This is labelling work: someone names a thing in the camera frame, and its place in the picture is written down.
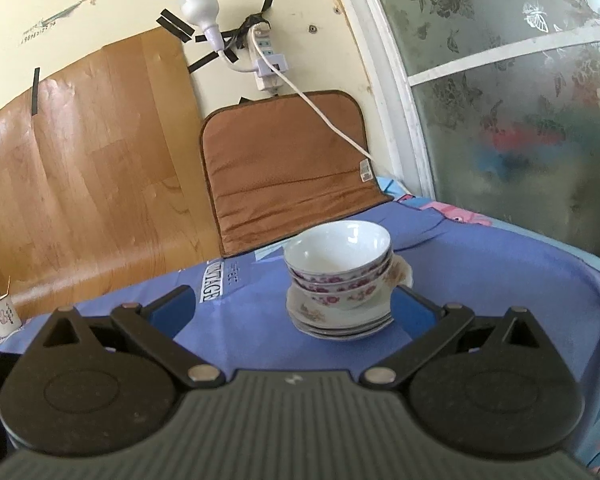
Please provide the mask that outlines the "small floral plate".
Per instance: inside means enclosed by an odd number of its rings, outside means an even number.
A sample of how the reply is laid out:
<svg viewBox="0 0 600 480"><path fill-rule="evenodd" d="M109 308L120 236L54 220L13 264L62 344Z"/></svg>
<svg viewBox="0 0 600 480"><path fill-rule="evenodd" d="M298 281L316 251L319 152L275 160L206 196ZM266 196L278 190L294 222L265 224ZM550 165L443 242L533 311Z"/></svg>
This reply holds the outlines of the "small floral plate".
<svg viewBox="0 0 600 480"><path fill-rule="evenodd" d="M308 335L310 337L319 339L319 340L329 340L329 341L354 341L361 340L364 338L368 338L375 334L380 333L385 328L388 328L393 324L393 321L383 322L375 327L369 328L368 330L362 330L362 332L352 333L352 334L322 334L317 330L302 330L302 328L297 327L298 331L302 334Z"/></svg>

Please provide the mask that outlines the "floral bowl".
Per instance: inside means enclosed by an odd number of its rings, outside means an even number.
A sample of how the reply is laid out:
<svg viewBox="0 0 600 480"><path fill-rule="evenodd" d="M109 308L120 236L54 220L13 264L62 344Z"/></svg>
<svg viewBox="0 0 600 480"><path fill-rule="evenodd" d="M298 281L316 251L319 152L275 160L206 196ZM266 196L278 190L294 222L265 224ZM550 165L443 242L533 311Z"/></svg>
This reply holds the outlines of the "floral bowl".
<svg viewBox="0 0 600 480"><path fill-rule="evenodd" d="M383 226L339 220L294 236L284 247L284 260L301 275L345 274L370 268L390 250L391 235Z"/></svg>
<svg viewBox="0 0 600 480"><path fill-rule="evenodd" d="M394 277L397 270L396 265L389 262L381 271L374 271L347 283L317 284L302 281L300 278L294 278L292 282L314 304L347 310L359 307L378 295L381 289L389 283L390 278Z"/></svg>
<svg viewBox="0 0 600 480"><path fill-rule="evenodd" d="M326 294L326 292L346 292L379 278L388 269L392 257L393 252L388 252L381 261L374 263L368 270L356 271L350 278L343 278L341 275L304 278L296 271L290 271L290 275L297 285L310 292L320 292L321 294Z"/></svg>

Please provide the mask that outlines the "large floral plate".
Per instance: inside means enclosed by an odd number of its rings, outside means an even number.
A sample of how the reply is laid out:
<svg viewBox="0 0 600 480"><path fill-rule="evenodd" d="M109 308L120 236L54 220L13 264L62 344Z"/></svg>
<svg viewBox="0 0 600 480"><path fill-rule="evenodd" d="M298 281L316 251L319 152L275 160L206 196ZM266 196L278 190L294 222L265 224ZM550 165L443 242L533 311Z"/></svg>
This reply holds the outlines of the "large floral plate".
<svg viewBox="0 0 600 480"><path fill-rule="evenodd" d="M300 288L291 285L287 290L286 309L291 321L300 321L321 328L347 328L365 325L383 320L390 312L390 299L393 289L398 285L413 285L413 269L401 256L393 256L392 262L398 270L380 293L359 307L340 309L314 304L300 292Z"/></svg>

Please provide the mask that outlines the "blue patterned tablecloth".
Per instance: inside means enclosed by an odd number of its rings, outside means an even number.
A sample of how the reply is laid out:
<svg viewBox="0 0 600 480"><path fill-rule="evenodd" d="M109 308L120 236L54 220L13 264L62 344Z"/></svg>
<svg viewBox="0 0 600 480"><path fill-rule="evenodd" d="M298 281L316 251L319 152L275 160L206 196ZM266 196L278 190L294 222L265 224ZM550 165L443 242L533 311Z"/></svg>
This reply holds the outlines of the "blue patterned tablecloth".
<svg viewBox="0 0 600 480"><path fill-rule="evenodd" d="M600 259L421 198L370 208L409 287L476 318L403 386L360 376L411 338L329 342L286 309L284 248L216 259L29 322L0 345L0 479L591 479L600 464ZM181 285L174 337L219 367L182 386L110 313Z"/></svg>

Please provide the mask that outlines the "white enamel mug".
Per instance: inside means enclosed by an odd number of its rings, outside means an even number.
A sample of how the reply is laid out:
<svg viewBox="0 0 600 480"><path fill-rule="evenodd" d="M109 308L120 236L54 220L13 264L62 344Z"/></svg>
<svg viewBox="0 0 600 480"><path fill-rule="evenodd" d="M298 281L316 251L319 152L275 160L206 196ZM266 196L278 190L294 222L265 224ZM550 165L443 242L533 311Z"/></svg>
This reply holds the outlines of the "white enamel mug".
<svg viewBox="0 0 600 480"><path fill-rule="evenodd" d="M22 322L12 305L9 294L0 297L0 338L7 338L20 330Z"/></svg>

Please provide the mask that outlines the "wood pattern vinyl sheet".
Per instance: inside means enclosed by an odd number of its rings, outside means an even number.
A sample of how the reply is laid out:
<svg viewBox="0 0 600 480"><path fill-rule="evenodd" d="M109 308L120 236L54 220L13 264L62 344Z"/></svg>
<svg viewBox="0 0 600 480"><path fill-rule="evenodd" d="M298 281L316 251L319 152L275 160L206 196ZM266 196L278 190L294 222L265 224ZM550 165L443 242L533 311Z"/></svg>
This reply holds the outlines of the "wood pattern vinyl sheet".
<svg viewBox="0 0 600 480"><path fill-rule="evenodd" d="M181 44L108 44L0 110L0 292L22 318L220 252Z"/></svg>

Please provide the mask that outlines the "brown seat cushion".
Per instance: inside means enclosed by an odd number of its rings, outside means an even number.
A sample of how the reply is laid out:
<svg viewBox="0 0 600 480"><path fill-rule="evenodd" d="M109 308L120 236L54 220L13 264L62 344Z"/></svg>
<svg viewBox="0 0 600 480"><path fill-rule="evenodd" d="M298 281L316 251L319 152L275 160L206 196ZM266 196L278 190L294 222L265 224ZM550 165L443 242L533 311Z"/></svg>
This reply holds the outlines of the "brown seat cushion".
<svg viewBox="0 0 600 480"><path fill-rule="evenodd" d="M388 202L366 170L358 102L339 90L216 110L200 150L225 257Z"/></svg>

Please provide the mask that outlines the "frosted floral glass door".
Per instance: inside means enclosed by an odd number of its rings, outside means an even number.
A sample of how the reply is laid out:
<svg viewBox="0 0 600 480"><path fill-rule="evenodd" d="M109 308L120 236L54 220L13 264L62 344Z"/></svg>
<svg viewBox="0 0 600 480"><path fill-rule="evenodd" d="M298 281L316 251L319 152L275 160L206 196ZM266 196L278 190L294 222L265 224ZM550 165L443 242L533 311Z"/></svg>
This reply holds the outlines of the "frosted floral glass door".
<svg viewBox="0 0 600 480"><path fill-rule="evenodd" d="M341 0L414 191L600 256L600 0Z"/></svg>

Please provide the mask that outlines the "white power strip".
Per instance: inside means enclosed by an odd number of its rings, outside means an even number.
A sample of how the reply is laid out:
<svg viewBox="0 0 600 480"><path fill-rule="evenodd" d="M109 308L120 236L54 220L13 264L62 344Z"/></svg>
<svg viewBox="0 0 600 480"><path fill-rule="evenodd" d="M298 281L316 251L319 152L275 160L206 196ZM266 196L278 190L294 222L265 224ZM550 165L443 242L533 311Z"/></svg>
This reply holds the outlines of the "white power strip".
<svg viewBox="0 0 600 480"><path fill-rule="evenodd" d="M273 47L271 26L265 22L253 25L247 34L247 46L257 88L276 96L284 85L279 75L288 70L288 64L285 55Z"/></svg>

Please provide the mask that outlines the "white light bulb lamp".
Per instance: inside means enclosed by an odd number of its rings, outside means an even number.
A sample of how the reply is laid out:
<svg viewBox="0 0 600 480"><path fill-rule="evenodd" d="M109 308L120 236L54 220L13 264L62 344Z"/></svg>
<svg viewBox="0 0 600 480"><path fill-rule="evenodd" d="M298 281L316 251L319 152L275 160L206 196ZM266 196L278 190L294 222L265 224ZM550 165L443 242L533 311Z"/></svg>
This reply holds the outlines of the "white light bulb lamp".
<svg viewBox="0 0 600 480"><path fill-rule="evenodd" d="M224 39L218 22L220 6L218 0L182 0L181 10L186 22L197 27L207 39L212 50L225 62L228 57L225 54Z"/></svg>

